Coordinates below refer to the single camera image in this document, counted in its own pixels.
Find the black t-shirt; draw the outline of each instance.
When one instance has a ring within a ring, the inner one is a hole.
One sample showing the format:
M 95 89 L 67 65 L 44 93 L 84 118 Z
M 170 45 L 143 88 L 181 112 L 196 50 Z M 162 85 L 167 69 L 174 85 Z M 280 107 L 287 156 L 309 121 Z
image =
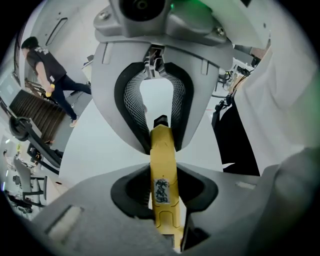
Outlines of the black t-shirt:
M 67 74 L 64 67 L 56 60 L 47 48 L 38 46 L 31 49 L 26 56 L 26 60 L 37 76 L 38 73 L 36 71 L 36 65 L 39 62 L 42 62 L 46 78 L 52 84 L 55 84 L 60 78 Z

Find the white sneaker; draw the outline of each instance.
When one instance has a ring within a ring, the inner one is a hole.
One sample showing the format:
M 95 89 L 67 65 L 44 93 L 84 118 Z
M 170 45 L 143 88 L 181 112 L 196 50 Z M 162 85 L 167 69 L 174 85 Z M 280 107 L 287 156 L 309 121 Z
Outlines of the white sneaker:
M 76 124 L 77 124 L 77 121 L 78 121 L 78 119 L 73 120 L 73 121 L 70 123 L 70 127 L 71 127 L 71 128 L 75 127 Z

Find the black hair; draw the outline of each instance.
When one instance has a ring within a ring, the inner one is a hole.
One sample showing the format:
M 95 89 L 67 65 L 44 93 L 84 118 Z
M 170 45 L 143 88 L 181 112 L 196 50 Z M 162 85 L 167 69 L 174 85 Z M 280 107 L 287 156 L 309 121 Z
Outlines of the black hair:
M 38 39 L 35 36 L 31 36 L 24 40 L 24 42 L 21 44 L 21 49 L 33 49 L 36 48 L 38 45 Z

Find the screw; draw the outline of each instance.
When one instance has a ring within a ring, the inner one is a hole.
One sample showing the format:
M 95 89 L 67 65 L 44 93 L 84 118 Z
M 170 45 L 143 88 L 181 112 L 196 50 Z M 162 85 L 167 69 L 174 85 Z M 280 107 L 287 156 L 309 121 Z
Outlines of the screw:
M 107 18 L 109 18 L 110 13 L 108 11 L 103 11 L 99 14 L 99 19 L 100 20 L 106 20 Z
M 223 37 L 225 35 L 225 30 L 222 27 L 218 26 L 215 30 L 219 36 Z

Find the blue jeans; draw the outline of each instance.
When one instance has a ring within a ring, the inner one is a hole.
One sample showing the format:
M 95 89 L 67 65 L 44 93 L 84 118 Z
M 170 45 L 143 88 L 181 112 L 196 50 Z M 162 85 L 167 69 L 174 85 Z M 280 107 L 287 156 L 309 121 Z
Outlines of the blue jeans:
M 54 91 L 51 97 L 61 108 L 63 108 L 63 110 L 71 117 L 72 120 L 76 120 L 77 115 L 72 109 L 71 105 L 67 102 L 64 91 L 85 92 L 86 94 L 91 94 L 91 89 L 86 84 L 73 81 L 66 74 L 54 85 Z

